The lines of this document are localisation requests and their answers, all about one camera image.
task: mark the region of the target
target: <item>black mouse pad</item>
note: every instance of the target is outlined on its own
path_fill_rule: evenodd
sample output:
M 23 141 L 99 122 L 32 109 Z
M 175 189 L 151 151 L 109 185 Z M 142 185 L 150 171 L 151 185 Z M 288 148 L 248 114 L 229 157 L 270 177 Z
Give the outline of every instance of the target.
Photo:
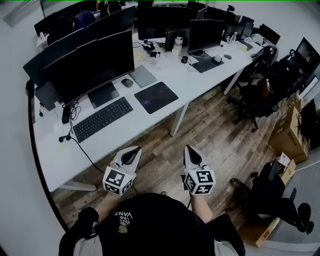
M 179 99 L 164 82 L 158 82 L 147 89 L 137 92 L 134 96 L 149 114 Z

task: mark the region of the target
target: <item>laptop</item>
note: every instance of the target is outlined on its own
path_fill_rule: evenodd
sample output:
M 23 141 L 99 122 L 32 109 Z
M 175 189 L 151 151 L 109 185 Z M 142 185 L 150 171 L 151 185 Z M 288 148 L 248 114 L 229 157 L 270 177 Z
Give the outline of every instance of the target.
M 137 67 L 135 71 L 131 72 L 129 75 L 141 88 L 157 81 L 143 65 Z

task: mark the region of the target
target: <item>keyboard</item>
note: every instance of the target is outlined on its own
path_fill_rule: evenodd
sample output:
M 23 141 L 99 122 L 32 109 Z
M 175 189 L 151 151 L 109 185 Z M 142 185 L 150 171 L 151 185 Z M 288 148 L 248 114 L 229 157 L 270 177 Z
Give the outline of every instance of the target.
M 213 62 L 213 57 L 211 57 L 207 60 L 193 63 L 192 66 L 199 71 L 199 73 L 203 73 L 217 67 L 218 65 Z
M 126 98 L 122 97 L 76 124 L 73 127 L 74 134 L 81 143 L 132 110 Z
M 240 40 L 239 42 L 246 46 L 247 51 L 250 51 L 253 48 L 253 46 L 250 43 L 247 43 L 245 40 Z

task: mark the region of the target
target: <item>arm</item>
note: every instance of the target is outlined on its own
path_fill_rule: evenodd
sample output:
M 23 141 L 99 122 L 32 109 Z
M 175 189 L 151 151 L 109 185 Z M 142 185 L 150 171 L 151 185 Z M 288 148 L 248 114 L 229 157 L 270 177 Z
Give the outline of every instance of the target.
M 101 223 L 110 212 L 118 206 L 121 201 L 121 196 L 114 193 L 108 193 L 102 202 L 95 208 L 99 214 L 99 223 Z
M 210 210 L 206 199 L 203 195 L 190 195 L 192 212 L 200 217 L 204 223 L 208 223 L 213 218 L 213 213 Z

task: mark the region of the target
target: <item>black cable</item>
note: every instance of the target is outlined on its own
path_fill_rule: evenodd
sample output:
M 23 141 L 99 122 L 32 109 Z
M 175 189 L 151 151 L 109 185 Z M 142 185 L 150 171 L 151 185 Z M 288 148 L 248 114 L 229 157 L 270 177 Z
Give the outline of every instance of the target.
M 140 195 L 139 192 L 136 190 L 136 188 L 135 188 L 133 185 L 132 185 L 131 187 L 134 189 L 134 191 L 135 191 L 138 195 Z
M 83 148 L 80 146 L 80 144 L 78 143 L 78 141 L 76 140 L 76 139 L 74 139 L 74 138 L 72 138 L 71 136 L 70 136 L 70 134 L 68 134 L 67 136 L 69 136 L 70 137 L 70 139 L 73 139 L 77 144 L 78 144 L 78 146 L 79 146 L 79 148 L 82 150 L 82 152 L 86 155 L 86 157 L 90 160 L 90 162 L 91 162 L 91 164 L 99 171 L 99 172 L 101 172 L 101 173 L 105 173 L 104 171 L 102 171 L 102 170 L 100 170 L 95 164 L 94 164 L 94 162 L 92 162 L 92 160 L 90 159 L 90 157 L 87 155 L 87 153 L 83 150 Z

